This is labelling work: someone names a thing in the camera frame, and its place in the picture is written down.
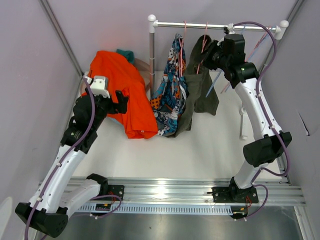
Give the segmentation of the dark teal shorts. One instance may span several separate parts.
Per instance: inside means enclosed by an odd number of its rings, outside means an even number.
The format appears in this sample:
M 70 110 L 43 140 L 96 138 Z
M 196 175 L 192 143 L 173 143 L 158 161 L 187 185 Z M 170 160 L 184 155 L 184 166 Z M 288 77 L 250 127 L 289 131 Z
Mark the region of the dark teal shorts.
M 126 60 L 131 63 L 134 64 L 135 62 L 135 55 L 131 50 L 123 50 L 123 49 L 117 49 L 116 53 L 122 55 L 123 57 L 126 58 Z

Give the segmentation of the blue hanger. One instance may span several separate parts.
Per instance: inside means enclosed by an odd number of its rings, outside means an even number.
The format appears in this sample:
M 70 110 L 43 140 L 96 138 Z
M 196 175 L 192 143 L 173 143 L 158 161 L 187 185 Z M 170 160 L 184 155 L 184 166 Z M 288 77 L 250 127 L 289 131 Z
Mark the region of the blue hanger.
M 218 71 L 217 75 L 215 76 L 214 80 L 212 81 L 211 86 L 209 87 L 209 89 L 208 89 L 208 91 L 207 91 L 207 93 L 206 93 L 206 95 L 205 95 L 206 98 L 207 98 L 207 97 L 209 96 L 209 94 L 212 92 L 212 90 L 213 90 L 213 88 L 214 88 L 214 86 L 215 86 L 215 83 L 216 83 L 216 81 L 218 80 L 218 78 L 220 77 L 221 73 L 222 73 L 222 70 L 220 69 L 220 70 Z
M 252 60 L 253 56 L 256 54 L 259 48 L 267 41 L 268 38 L 270 38 L 270 35 L 267 32 L 265 32 L 262 35 L 262 37 L 257 41 L 251 53 L 247 56 L 246 58 L 247 62 L 250 62 Z

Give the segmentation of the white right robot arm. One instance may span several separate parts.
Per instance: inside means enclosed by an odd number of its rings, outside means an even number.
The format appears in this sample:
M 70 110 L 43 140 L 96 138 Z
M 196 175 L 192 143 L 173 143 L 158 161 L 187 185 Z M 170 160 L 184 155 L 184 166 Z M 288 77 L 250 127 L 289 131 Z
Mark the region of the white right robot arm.
M 292 141 L 290 132 L 283 132 L 268 106 L 260 75 L 252 62 L 245 60 L 245 39 L 241 34 L 227 34 L 222 41 L 213 40 L 195 61 L 209 70 L 220 69 L 241 99 L 250 120 L 254 141 L 243 147 L 245 158 L 239 172 L 231 178 L 226 195 L 212 189 L 218 202 L 240 203 L 252 196 L 253 181 L 262 168 L 285 151 Z

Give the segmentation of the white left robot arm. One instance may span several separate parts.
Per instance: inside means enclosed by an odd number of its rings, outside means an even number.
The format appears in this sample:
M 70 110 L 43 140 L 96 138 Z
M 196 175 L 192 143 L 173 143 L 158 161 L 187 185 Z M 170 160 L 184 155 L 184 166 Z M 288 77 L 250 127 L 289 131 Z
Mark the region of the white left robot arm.
M 34 196 L 20 202 L 15 208 L 17 216 L 25 223 L 24 236 L 33 228 L 45 236 L 58 237 L 66 228 L 72 215 L 90 200 L 122 198 L 110 194 L 108 179 L 96 173 L 70 193 L 65 193 L 73 173 L 97 139 L 98 128 L 108 114 L 125 114 L 129 98 L 120 90 L 116 101 L 102 94 L 87 93 L 78 97 L 60 141 L 55 161 Z

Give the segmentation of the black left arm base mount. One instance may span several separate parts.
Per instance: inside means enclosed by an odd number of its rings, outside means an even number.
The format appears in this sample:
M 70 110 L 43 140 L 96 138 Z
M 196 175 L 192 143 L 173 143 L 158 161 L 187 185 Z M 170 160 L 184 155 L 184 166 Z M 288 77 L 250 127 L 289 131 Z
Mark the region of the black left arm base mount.
M 119 185 L 119 184 L 109 184 L 107 188 L 107 195 L 115 195 L 121 198 L 123 200 L 125 193 L 125 186 Z

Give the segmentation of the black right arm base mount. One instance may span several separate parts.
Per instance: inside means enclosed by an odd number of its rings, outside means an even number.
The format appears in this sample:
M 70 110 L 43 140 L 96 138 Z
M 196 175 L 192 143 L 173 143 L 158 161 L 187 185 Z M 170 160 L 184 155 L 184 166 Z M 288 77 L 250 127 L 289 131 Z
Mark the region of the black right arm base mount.
M 240 189 L 237 186 L 214 186 L 207 194 L 212 195 L 215 203 L 245 204 L 248 199 L 253 204 L 259 202 L 257 190 L 253 186 L 245 189 Z

